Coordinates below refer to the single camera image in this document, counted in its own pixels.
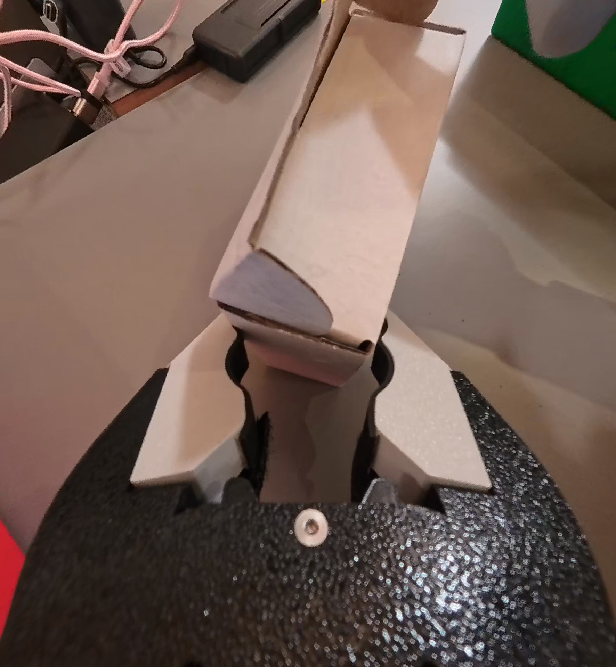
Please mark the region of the black power adapter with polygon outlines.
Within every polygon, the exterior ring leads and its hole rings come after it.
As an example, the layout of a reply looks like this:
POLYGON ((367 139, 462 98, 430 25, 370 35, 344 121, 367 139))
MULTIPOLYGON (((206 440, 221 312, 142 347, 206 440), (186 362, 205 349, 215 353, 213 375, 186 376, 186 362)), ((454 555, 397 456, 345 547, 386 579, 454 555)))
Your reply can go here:
POLYGON ((247 82, 321 9, 321 1, 227 1, 193 30, 196 56, 247 82))

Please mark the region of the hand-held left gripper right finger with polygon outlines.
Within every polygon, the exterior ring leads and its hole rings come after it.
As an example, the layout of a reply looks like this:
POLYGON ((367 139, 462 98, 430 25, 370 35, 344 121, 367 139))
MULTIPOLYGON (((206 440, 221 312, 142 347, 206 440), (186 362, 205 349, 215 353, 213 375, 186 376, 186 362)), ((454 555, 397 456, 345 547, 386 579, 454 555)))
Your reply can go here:
POLYGON ((376 479, 421 505, 433 488, 489 494, 492 482, 448 364, 396 315, 371 358, 375 380, 359 436, 359 500, 376 479))

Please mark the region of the tan wooden object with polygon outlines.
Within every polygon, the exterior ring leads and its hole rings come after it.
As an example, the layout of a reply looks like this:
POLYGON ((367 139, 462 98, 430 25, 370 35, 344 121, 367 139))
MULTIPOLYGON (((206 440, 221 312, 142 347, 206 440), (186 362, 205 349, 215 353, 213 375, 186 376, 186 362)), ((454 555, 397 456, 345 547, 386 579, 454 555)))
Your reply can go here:
POLYGON ((386 21, 418 27, 430 16, 438 1, 357 1, 357 3, 386 21))

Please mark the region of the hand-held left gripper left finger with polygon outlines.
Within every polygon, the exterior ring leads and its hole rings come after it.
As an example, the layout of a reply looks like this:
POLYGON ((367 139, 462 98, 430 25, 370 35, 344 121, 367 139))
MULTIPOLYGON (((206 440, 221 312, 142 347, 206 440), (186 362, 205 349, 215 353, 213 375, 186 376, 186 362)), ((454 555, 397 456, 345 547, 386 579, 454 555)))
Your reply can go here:
POLYGON ((130 475, 135 488, 187 483, 219 503, 243 471, 245 398, 225 365, 236 338, 231 324, 211 324, 171 361, 130 475))

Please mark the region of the green plastic bin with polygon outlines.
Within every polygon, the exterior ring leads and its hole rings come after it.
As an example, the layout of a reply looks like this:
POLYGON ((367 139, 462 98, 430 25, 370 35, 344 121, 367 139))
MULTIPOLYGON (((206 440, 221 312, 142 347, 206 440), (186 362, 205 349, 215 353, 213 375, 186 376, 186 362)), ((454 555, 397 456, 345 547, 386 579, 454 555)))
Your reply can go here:
POLYGON ((584 50, 558 58, 532 49, 527 1, 502 1, 492 36, 616 121, 616 14, 584 50))

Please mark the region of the white cardboard mailer box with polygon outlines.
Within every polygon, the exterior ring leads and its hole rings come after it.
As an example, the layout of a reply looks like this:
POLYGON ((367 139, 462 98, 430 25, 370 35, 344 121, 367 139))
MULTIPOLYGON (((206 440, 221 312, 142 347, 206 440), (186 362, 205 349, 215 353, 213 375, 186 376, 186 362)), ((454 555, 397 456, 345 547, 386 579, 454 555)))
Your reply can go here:
POLYGON ((212 280, 269 366, 342 386, 381 335, 465 30, 332 1, 212 280))

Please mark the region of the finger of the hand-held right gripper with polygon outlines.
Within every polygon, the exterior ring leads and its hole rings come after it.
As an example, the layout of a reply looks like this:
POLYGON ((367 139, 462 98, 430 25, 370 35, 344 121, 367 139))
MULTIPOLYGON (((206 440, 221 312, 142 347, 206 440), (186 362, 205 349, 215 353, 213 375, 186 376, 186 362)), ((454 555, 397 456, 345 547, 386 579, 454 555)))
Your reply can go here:
POLYGON ((616 14, 616 1, 527 1, 534 52, 547 58, 584 50, 616 14))

